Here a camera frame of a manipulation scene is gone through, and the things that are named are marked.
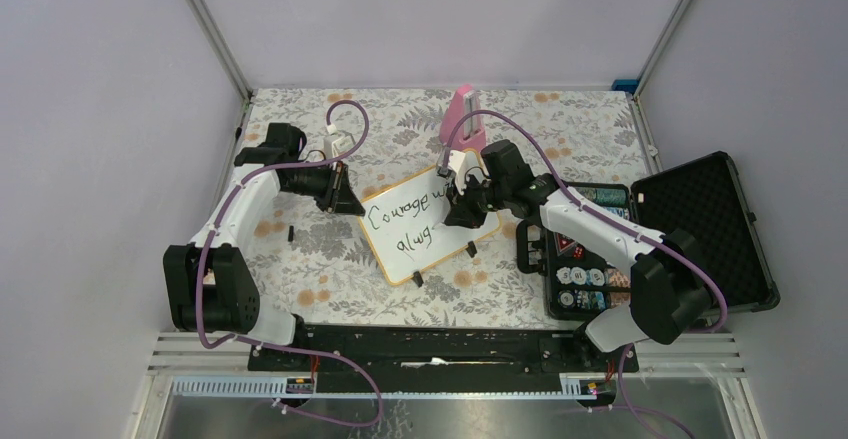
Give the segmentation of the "yellow framed whiteboard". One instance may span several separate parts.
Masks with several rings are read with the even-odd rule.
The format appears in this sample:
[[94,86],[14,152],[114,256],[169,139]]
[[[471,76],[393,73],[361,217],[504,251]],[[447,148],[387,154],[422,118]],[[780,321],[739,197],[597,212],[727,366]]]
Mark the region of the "yellow framed whiteboard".
[[393,286],[417,279],[424,271],[468,250],[498,232],[501,219],[490,213],[478,229],[446,226],[446,190],[451,180],[439,177],[436,166],[423,169],[362,201],[359,218],[365,238],[387,282]]

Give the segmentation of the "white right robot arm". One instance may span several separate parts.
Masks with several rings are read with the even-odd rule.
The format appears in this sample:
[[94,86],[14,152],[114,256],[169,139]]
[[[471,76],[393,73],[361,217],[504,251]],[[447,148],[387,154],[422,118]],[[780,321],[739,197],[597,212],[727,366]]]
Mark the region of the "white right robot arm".
[[508,140],[483,149],[482,178],[471,173],[475,155],[446,149],[437,166],[448,182],[445,225],[477,229],[489,215],[508,210],[575,240],[629,278],[629,301],[590,320],[575,341],[573,355],[583,369],[601,369],[614,350],[630,343],[668,345],[713,307],[718,295],[696,263],[701,250],[690,234],[639,226],[590,202],[551,172],[534,174]]

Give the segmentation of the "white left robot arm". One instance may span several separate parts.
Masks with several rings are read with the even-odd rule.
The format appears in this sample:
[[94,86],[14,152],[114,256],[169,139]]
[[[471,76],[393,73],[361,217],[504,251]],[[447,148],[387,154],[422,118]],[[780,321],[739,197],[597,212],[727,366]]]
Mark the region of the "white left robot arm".
[[174,325],[182,331],[226,332],[273,344],[272,357],[288,370],[309,360],[310,344],[296,334],[297,318],[262,297],[244,251],[264,212],[281,193],[309,197],[326,213],[362,216],[348,166],[302,160],[305,133],[287,123],[270,126],[258,146],[234,159],[230,192],[185,245],[169,246],[163,269]]

